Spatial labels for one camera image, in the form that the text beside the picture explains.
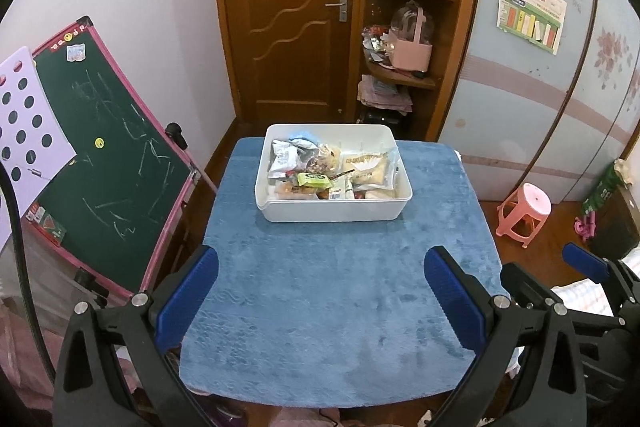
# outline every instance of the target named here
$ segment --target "blue plush table cover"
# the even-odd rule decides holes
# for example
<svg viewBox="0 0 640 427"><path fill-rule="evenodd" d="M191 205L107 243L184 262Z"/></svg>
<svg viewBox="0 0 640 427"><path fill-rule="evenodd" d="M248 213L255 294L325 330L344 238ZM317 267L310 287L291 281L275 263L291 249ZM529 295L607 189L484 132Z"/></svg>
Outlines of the blue plush table cover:
<svg viewBox="0 0 640 427"><path fill-rule="evenodd" d="M290 407L359 407L453 389L460 346L424 278L444 245L504 293L494 241L448 146L398 142L414 197L398 219L270 223L255 204L262 138L238 142L204 244L220 275L182 344L192 389Z"/></svg>

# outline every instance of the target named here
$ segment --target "chalkboard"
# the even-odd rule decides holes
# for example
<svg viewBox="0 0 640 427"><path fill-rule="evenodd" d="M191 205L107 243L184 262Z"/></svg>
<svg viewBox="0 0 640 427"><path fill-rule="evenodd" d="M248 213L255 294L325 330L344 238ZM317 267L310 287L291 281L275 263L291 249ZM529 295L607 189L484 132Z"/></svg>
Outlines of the chalkboard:
<svg viewBox="0 0 640 427"><path fill-rule="evenodd" d="M84 18L34 56L51 108L77 154L38 201L66 228L63 248L135 292L191 169L100 45Z"/></svg>

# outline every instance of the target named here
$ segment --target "checkered cloth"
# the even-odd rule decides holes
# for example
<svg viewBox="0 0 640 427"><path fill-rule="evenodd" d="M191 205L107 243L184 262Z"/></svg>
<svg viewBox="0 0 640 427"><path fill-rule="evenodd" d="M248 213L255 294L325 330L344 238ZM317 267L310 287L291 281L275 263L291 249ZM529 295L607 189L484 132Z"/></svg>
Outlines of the checkered cloth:
<svg viewBox="0 0 640 427"><path fill-rule="evenodd" d="M640 246L635 247L622 260L633 273L640 276ZM589 279L574 282L567 286L554 286L551 288L559 298L564 301L564 305L572 310L595 313L598 315L613 316L607 296L604 295L602 286L591 282ZM524 348L518 348L518 356ZM520 364L510 365L508 373L511 378L515 378L520 370Z"/></svg>

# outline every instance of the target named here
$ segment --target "pink stool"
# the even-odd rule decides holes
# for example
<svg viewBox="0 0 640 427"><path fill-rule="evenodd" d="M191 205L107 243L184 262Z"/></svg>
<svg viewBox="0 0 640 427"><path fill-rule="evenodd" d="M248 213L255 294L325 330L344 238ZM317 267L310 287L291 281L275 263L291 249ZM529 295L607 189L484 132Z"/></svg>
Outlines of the pink stool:
<svg viewBox="0 0 640 427"><path fill-rule="evenodd" d="M504 209L507 206L512 206L513 210L505 216ZM527 248L550 213L551 201L548 196L535 185L525 183L498 207L498 228L495 229L495 235L508 235L520 241L523 248ZM521 219L525 221L527 228L530 228L531 232L527 237L513 232L513 227Z"/></svg>

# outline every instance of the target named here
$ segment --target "silver screw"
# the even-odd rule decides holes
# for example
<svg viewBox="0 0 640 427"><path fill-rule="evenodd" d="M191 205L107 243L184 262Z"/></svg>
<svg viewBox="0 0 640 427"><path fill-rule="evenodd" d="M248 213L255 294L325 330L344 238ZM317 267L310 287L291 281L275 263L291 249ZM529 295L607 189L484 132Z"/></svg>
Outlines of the silver screw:
<svg viewBox="0 0 640 427"><path fill-rule="evenodd" d="M144 306L149 301L149 295L146 293L136 293L131 298L131 304L133 304L136 308L140 308L140 306Z"/></svg>
<svg viewBox="0 0 640 427"><path fill-rule="evenodd" d="M496 308L500 308L501 310L507 309L509 306L511 306L511 301L509 300L508 297L505 297L504 295L496 295L494 297L494 304Z"/></svg>
<svg viewBox="0 0 640 427"><path fill-rule="evenodd" d="M558 315L566 315L566 306L564 304L556 302L556 304L554 304L554 311Z"/></svg>
<svg viewBox="0 0 640 427"><path fill-rule="evenodd" d="M74 311L76 312L76 314L78 315L82 315L85 311L87 311L89 309L89 304L87 304L84 301L80 301L78 302L78 304L76 304L74 306Z"/></svg>

